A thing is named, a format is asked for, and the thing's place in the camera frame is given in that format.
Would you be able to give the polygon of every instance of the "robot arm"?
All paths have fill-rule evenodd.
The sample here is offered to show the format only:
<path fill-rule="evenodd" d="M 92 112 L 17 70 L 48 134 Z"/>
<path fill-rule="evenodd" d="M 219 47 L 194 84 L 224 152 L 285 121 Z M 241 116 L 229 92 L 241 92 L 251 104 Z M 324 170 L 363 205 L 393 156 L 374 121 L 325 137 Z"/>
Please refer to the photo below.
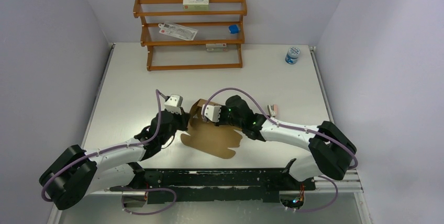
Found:
<path fill-rule="evenodd" d="M 311 155 L 291 160 L 284 170 L 284 173 L 300 182 L 323 174 L 340 181 L 352 160 L 343 148 L 314 132 L 323 133 L 347 147 L 353 154 L 356 153 L 356 147 L 330 121 L 324 121 L 320 126 L 296 125 L 276 119 L 273 119 L 273 123 L 263 114 L 254 114 L 238 95 L 228 98 L 225 106 L 207 105 L 203 108 L 203 116 L 215 126 L 241 128 L 242 133 L 253 140 L 277 141 L 309 151 Z"/>
<path fill-rule="evenodd" d="M 161 150 L 177 130 L 186 131 L 189 114 L 181 107 L 182 97 L 171 95 L 166 99 L 166 110 L 152 119 L 151 125 L 133 138 L 102 149 L 83 150 L 78 145 L 67 148 L 54 163 L 42 174 L 39 183 L 44 186 L 57 172 L 80 158 L 92 155 L 56 177 L 46 188 L 46 193 L 59 210 L 77 204 L 84 196 L 114 186 L 140 188 L 145 184 L 145 172 L 137 163 L 146 160 Z M 150 141 L 140 144 L 158 134 Z M 111 149 L 105 153 L 100 150 Z"/>
<path fill-rule="evenodd" d="M 67 148 L 40 177 L 39 183 L 44 192 L 59 210 L 65 210 L 85 195 L 101 189 L 114 186 L 143 188 L 145 171 L 137 162 L 158 153 L 177 130 L 187 130 L 190 116 L 184 112 L 181 103 L 180 96 L 165 97 L 165 110 L 152 119 L 150 126 L 123 143 L 103 148 L 103 152 L 100 149 L 83 150 L 78 145 Z M 291 160 L 283 171 L 300 182 L 321 174 L 341 180 L 352 159 L 343 148 L 315 133 L 321 132 L 334 138 L 356 153 L 354 145 L 331 122 L 324 121 L 320 126 L 270 122 L 263 114 L 254 114 L 239 96 L 230 97 L 224 106 L 207 106 L 203 114 L 215 126 L 241 128 L 250 139 L 278 141 L 309 151 L 310 156 Z"/>

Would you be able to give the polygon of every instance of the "blue jar lid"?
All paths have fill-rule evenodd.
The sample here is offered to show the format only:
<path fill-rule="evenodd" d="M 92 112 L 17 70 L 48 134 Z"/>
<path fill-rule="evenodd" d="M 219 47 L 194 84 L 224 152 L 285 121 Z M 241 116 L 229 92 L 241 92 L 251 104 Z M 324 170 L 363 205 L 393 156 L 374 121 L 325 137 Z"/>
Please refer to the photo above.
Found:
<path fill-rule="evenodd" d="M 288 54 L 297 57 L 301 53 L 301 50 L 297 47 L 290 47 L 288 49 Z"/>
<path fill-rule="evenodd" d="M 239 31 L 240 31 L 240 28 L 237 24 L 229 26 L 228 29 L 230 30 L 231 34 L 236 34 L 236 33 L 239 33 Z"/>

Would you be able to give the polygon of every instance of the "small jar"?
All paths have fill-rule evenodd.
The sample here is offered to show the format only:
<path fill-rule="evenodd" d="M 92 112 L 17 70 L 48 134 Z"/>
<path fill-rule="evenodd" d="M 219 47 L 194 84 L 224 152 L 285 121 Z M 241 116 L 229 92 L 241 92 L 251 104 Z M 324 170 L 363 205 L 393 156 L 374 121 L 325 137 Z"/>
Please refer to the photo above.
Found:
<path fill-rule="evenodd" d="M 285 61 L 289 64 L 295 64 L 297 62 L 297 59 L 299 58 L 299 55 L 301 53 L 301 50 L 297 47 L 290 47 L 288 49 L 287 55 L 285 56 Z"/>

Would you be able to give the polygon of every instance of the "flattened cardboard box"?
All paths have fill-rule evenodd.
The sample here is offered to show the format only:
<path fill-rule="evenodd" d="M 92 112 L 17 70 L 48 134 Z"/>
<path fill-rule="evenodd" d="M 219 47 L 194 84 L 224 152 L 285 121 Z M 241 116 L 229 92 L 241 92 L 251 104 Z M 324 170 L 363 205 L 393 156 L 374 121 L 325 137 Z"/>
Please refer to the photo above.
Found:
<path fill-rule="evenodd" d="M 207 100 L 199 99 L 190 109 L 188 134 L 181 134 L 184 145 L 222 159 L 231 159 L 236 152 L 230 148 L 240 146 L 242 135 L 233 126 L 214 126 L 212 122 L 202 121 L 202 107 Z"/>

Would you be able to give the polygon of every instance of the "box on shelf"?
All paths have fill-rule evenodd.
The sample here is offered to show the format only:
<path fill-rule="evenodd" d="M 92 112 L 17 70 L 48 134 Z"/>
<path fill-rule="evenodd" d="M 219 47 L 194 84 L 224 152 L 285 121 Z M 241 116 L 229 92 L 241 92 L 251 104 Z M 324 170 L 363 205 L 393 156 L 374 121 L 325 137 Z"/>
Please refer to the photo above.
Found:
<path fill-rule="evenodd" d="M 207 52 L 227 52 L 227 47 L 219 47 L 219 48 L 207 48 Z"/>
<path fill-rule="evenodd" d="M 226 48 L 226 43 L 207 43 L 205 44 L 207 48 Z"/>
<path fill-rule="evenodd" d="M 184 11 L 208 11 L 209 0 L 183 0 Z"/>

